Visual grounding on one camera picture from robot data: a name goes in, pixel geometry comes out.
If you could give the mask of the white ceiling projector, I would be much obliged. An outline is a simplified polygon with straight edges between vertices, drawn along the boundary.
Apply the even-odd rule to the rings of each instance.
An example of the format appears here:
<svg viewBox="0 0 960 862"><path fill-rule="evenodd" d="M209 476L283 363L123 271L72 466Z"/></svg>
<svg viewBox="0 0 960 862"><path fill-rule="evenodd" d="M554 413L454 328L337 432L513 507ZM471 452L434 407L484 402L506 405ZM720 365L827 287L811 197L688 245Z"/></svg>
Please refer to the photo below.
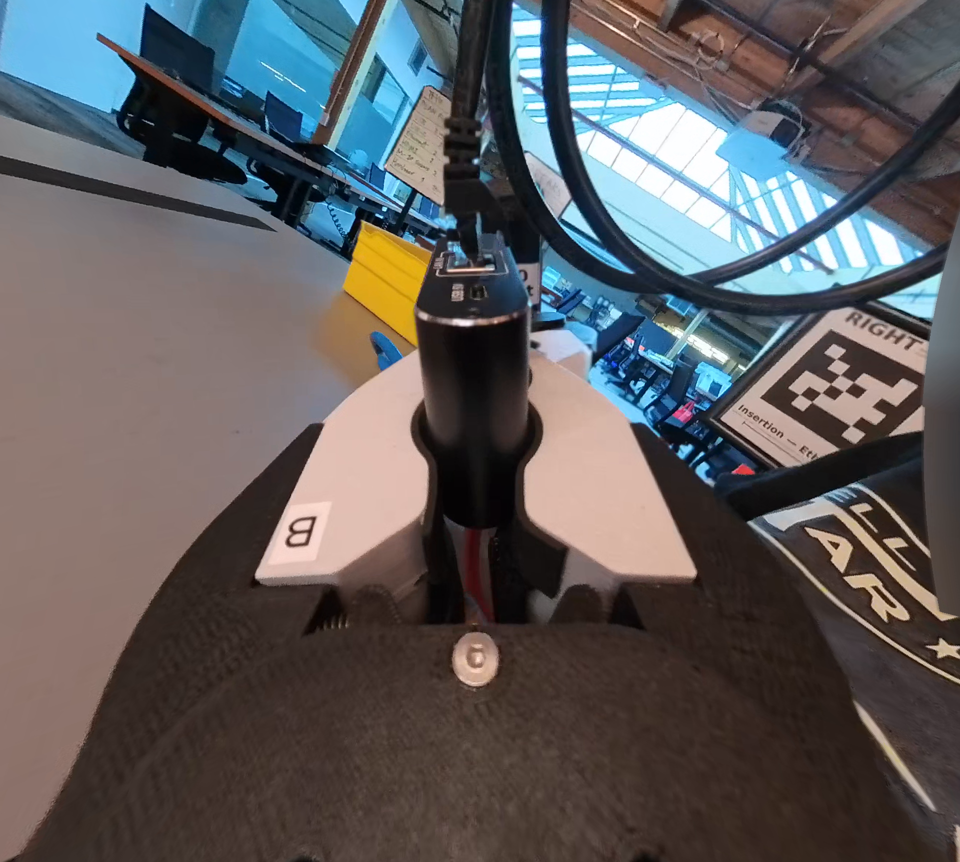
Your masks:
<svg viewBox="0 0 960 862"><path fill-rule="evenodd" d="M754 163L785 161L803 147L811 129L810 121L793 102L762 100L720 143L716 155L742 170Z"/></svg>

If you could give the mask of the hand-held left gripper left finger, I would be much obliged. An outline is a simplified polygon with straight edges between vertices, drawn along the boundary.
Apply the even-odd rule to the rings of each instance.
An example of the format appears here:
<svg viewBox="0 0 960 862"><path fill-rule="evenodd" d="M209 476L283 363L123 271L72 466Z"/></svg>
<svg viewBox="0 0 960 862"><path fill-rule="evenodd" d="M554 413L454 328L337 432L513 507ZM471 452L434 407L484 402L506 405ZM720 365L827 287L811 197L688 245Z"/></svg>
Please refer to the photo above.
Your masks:
<svg viewBox="0 0 960 862"><path fill-rule="evenodd" d="M379 372L322 424L255 572L264 586L414 589L426 578L428 465L413 437L420 360Z"/></svg>

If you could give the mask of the handwritten list whiteboard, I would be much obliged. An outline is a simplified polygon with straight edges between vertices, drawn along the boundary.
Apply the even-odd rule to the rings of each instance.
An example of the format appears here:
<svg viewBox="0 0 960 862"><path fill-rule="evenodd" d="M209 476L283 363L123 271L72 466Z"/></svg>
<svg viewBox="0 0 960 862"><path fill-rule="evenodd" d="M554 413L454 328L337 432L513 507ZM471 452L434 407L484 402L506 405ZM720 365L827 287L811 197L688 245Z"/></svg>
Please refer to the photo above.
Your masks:
<svg viewBox="0 0 960 862"><path fill-rule="evenodd" d="M385 172L438 207L445 205L445 139L450 99L426 86L386 159Z"/></svg>

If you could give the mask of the row of distant office chairs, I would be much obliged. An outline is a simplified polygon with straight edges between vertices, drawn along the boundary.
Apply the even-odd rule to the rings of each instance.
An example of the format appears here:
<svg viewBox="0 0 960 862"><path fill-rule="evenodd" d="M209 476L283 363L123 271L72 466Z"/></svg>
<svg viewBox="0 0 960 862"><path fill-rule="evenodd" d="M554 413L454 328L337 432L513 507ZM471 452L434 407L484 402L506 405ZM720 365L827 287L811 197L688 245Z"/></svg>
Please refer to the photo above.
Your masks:
<svg viewBox="0 0 960 862"><path fill-rule="evenodd" d="M727 364L737 366L694 333L622 314L598 337L588 379L631 424L685 446L692 460L719 443L706 412L734 382Z"/></svg>

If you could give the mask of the black office chair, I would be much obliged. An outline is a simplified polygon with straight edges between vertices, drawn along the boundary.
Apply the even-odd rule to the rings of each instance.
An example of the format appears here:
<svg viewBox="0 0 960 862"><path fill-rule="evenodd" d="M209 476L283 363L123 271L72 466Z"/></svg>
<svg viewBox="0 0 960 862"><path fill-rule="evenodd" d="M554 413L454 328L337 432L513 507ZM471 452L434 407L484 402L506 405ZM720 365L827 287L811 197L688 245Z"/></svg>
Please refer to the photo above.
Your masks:
<svg viewBox="0 0 960 862"><path fill-rule="evenodd" d="M303 141L304 115L267 91L263 104L263 127L267 135L291 147Z"/></svg>
<svg viewBox="0 0 960 862"><path fill-rule="evenodd" d="M144 7L139 56L179 85L210 95L214 51L150 5ZM225 155L232 142L222 125L153 78L136 75L116 122L144 147L146 162L217 184L247 182L246 172Z"/></svg>

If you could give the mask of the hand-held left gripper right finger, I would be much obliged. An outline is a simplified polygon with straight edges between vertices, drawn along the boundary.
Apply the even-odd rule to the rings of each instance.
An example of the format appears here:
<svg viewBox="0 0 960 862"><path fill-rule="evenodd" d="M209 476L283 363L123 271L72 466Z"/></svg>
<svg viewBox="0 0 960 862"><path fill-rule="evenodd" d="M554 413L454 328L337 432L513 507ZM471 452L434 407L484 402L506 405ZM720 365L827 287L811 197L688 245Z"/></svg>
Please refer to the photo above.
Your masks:
<svg viewBox="0 0 960 862"><path fill-rule="evenodd" d="M527 584L691 584L692 557L627 417L549 359L532 358L531 371L533 435L515 490Z"/></svg>

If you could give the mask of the wooden office desk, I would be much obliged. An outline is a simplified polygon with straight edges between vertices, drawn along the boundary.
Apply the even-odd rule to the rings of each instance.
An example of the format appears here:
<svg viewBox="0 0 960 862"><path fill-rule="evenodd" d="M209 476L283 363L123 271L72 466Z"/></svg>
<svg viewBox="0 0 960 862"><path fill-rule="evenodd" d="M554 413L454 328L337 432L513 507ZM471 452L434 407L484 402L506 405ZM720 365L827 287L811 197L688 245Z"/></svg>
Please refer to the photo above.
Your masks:
<svg viewBox="0 0 960 862"><path fill-rule="evenodd" d="M212 123L219 125L229 142L227 148L234 149L258 164L269 165L286 176L296 178L308 187L317 189L325 197L332 196L350 204L359 204L363 200L371 204L374 202L373 196L359 184L297 153L294 148L270 136L255 123L237 117L209 96L170 76L157 65L130 52L100 32L97 40L114 52L141 82L158 90L162 95L176 98L181 105L201 113Z"/></svg>

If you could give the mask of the wooden support post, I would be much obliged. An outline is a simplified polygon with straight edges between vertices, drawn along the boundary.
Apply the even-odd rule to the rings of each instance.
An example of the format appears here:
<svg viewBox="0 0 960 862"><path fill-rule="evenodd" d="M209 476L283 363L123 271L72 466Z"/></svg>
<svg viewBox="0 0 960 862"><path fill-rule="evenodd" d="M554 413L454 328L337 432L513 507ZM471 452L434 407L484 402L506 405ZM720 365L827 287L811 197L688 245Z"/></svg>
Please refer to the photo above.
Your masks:
<svg viewBox="0 0 960 862"><path fill-rule="evenodd" d="M314 142L337 149L378 52L378 42L401 0L367 0L337 70Z"/></svg>

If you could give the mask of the handwritten breaks whiteboard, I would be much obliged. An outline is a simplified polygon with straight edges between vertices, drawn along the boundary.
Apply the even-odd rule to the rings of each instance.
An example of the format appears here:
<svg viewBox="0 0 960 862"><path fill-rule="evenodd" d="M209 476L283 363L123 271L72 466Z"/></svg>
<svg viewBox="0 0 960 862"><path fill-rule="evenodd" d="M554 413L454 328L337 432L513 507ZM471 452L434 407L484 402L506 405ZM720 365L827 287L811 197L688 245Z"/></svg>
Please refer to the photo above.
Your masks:
<svg viewBox="0 0 960 862"><path fill-rule="evenodd" d="M544 204L557 220L561 220L572 203L570 189L564 178L531 151L524 151L524 159Z"/></svg>

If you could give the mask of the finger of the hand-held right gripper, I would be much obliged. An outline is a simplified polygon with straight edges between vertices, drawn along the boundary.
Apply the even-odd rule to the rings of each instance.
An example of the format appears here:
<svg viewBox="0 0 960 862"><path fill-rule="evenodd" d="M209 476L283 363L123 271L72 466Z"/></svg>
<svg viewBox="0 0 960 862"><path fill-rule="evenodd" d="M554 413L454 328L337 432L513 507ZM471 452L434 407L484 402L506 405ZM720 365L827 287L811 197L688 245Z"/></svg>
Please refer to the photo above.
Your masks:
<svg viewBox="0 0 960 862"><path fill-rule="evenodd" d="M529 386L533 383L535 354L565 369L583 383L589 383L594 364L594 350L570 328L534 331L530 345Z"/></svg>

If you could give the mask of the framed marker tag board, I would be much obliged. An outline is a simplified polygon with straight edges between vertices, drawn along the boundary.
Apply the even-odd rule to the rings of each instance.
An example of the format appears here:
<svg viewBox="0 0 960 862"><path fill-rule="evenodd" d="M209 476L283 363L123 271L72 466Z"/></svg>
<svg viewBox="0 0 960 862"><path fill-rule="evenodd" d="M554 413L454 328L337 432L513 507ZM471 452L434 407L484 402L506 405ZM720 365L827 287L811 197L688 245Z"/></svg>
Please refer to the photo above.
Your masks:
<svg viewBox="0 0 960 862"><path fill-rule="evenodd" d="M773 469L920 432L929 340L927 320L879 302L798 317L718 398L708 424Z"/></svg>

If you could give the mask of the yellow plastic bin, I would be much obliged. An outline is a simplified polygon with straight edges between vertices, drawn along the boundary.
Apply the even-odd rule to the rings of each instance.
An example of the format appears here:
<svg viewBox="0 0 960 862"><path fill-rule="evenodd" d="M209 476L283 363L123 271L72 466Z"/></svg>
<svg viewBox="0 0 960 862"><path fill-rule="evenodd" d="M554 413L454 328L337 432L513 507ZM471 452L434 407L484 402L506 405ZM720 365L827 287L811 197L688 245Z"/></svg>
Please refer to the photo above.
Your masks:
<svg viewBox="0 0 960 862"><path fill-rule="evenodd" d="M430 261L431 251L364 221L343 292L416 346L415 306Z"/></svg>

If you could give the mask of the person's dark printed shirt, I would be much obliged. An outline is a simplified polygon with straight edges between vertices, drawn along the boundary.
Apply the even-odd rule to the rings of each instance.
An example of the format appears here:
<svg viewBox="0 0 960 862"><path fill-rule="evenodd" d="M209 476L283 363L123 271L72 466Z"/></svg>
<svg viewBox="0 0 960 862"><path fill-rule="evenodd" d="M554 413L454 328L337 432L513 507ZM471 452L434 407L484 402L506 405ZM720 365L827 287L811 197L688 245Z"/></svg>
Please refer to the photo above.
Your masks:
<svg viewBox="0 0 960 862"><path fill-rule="evenodd" d="M935 592L918 462L748 521L846 674L921 834L958 860L959 621Z"/></svg>

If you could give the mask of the black ethernet adapter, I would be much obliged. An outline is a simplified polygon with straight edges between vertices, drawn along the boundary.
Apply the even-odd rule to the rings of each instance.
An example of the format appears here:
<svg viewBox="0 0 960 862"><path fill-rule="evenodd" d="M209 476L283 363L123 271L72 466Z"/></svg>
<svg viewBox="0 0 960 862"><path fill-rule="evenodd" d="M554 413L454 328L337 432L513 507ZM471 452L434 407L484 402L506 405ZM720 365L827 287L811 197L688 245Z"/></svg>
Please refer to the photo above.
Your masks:
<svg viewBox="0 0 960 862"><path fill-rule="evenodd" d="M531 306L502 233L467 254L441 239L414 304L425 412L443 515L468 529L511 519L529 440Z"/></svg>

